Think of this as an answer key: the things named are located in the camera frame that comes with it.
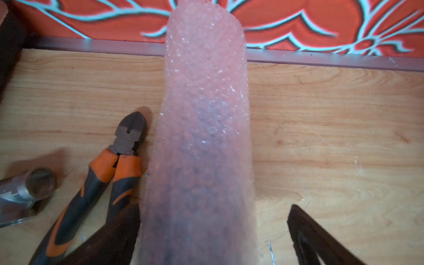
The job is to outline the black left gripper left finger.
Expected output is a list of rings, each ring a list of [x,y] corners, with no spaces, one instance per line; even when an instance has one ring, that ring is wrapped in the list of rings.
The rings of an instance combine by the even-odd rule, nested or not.
[[[101,227],[59,264],[128,265],[133,256],[139,228],[139,206],[127,205],[110,223]]]

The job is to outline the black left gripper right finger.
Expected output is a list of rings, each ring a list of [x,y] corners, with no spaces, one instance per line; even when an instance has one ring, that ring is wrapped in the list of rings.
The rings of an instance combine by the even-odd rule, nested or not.
[[[364,264],[296,204],[287,224],[300,265]]]

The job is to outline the narrow bubble bundle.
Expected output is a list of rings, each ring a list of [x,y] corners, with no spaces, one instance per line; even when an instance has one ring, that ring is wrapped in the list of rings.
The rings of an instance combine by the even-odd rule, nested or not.
[[[166,32],[134,265],[256,265],[246,40],[211,1],[179,1]]]

